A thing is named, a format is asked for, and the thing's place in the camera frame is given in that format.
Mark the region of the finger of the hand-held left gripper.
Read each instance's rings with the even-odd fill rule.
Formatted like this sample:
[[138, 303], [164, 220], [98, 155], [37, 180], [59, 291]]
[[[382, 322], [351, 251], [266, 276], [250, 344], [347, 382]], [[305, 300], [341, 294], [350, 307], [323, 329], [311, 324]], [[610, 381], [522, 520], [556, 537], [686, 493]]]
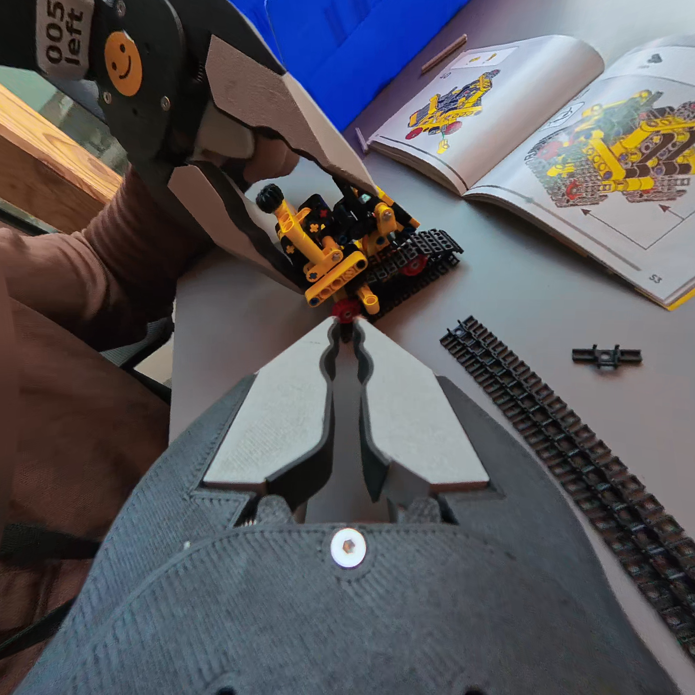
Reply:
[[304, 292], [304, 275], [271, 239], [264, 214], [219, 168], [210, 162], [177, 167], [168, 189], [219, 248], [286, 288]]
[[291, 74], [272, 71], [215, 35], [205, 68], [219, 109], [251, 129], [272, 131], [331, 176], [378, 193], [360, 157]]

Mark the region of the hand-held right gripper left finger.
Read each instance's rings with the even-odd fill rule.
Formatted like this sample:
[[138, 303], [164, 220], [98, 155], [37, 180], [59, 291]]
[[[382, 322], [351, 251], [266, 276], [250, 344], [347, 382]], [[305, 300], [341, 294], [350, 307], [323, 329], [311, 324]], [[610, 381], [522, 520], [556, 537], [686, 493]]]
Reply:
[[340, 327], [328, 317], [258, 370], [202, 478], [304, 507], [332, 473]]

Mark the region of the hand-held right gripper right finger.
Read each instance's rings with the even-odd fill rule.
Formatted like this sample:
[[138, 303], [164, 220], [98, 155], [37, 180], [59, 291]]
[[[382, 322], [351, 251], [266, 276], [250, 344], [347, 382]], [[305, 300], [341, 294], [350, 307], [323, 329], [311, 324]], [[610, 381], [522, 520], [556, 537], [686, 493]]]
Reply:
[[365, 318], [353, 324], [359, 435], [370, 499], [486, 489], [490, 477], [434, 372]]

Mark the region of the yellow lego bulldozer model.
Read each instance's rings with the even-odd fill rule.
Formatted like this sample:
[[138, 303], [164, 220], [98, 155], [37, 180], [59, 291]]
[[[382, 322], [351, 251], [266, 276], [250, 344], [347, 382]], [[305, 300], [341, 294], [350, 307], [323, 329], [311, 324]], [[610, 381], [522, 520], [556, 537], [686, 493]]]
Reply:
[[256, 205], [277, 219], [277, 239], [293, 269], [304, 275], [300, 287], [308, 306], [332, 300], [332, 314], [348, 324], [379, 313], [371, 276], [421, 223], [379, 187], [372, 194], [343, 178], [333, 181], [341, 192], [333, 206], [314, 194], [297, 209], [276, 184], [261, 189]]

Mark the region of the black lego track strip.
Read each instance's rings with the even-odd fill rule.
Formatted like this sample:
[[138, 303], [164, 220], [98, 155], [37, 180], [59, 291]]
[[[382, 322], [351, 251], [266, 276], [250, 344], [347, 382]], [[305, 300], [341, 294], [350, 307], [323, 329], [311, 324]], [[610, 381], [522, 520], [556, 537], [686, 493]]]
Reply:
[[549, 470], [694, 661], [694, 540], [608, 445], [474, 317], [441, 345]]
[[379, 300], [371, 323], [452, 270], [463, 249], [440, 229], [406, 233], [369, 260], [366, 282]]

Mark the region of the single black lego track link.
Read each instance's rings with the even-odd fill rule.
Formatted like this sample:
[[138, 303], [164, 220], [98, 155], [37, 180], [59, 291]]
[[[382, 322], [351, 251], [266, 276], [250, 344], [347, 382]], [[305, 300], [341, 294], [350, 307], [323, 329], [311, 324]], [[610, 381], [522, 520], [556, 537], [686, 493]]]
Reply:
[[618, 369], [621, 366], [637, 366], [642, 364], [643, 357], [639, 349], [624, 349], [616, 344], [611, 349], [600, 349], [596, 344], [591, 348], [575, 348], [571, 350], [574, 363], [595, 366], [597, 369]]

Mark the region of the person's left forearm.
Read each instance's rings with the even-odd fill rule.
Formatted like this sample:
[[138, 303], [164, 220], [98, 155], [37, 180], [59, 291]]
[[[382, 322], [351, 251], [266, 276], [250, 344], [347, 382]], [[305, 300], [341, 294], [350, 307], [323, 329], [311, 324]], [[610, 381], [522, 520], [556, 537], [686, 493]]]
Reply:
[[129, 169], [82, 231], [27, 236], [1, 230], [1, 275], [22, 354], [103, 352], [142, 340], [169, 316], [178, 279], [213, 248], [163, 211]]

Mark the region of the lego instruction booklet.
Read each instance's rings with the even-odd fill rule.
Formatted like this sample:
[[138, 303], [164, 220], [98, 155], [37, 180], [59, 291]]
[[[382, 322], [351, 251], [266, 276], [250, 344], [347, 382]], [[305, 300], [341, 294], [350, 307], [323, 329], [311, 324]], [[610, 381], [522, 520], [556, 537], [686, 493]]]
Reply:
[[465, 51], [366, 141], [492, 202], [661, 307], [694, 297], [694, 36], [609, 67], [565, 35]]

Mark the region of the person's left hand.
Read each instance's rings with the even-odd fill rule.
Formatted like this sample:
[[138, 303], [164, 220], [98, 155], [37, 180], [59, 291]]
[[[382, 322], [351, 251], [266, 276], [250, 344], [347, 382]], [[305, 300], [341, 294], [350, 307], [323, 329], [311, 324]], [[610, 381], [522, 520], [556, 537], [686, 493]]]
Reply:
[[243, 180], [249, 184], [272, 178], [285, 177], [297, 167], [300, 155], [293, 152], [281, 138], [256, 134], [254, 153], [246, 161]]

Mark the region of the blue plastic bin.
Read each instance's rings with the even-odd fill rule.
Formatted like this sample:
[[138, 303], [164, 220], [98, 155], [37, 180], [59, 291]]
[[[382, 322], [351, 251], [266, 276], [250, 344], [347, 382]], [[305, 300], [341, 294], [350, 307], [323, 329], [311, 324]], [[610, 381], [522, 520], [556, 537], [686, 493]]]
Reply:
[[467, 1], [233, 1], [344, 131]]

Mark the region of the dark chair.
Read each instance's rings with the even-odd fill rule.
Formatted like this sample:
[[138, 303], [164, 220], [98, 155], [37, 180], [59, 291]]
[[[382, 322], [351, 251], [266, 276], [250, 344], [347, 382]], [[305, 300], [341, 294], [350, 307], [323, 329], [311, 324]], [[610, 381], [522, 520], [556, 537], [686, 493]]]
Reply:
[[146, 335], [141, 341], [101, 352], [101, 356], [129, 374], [150, 393], [169, 406], [172, 395], [171, 388], [138, 372], [136, 367], [164, 346], [172, 337], [173, 332], [173, 317], [164, 317], [148, 324]]

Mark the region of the wooden side table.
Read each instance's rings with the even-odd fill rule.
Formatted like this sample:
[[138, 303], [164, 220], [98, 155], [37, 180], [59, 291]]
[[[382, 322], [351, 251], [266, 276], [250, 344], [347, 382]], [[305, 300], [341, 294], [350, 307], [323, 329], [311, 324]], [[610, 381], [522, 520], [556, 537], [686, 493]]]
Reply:
[[4, 86], [1, 201], [61, 233], [83, 229], [122, 178]]

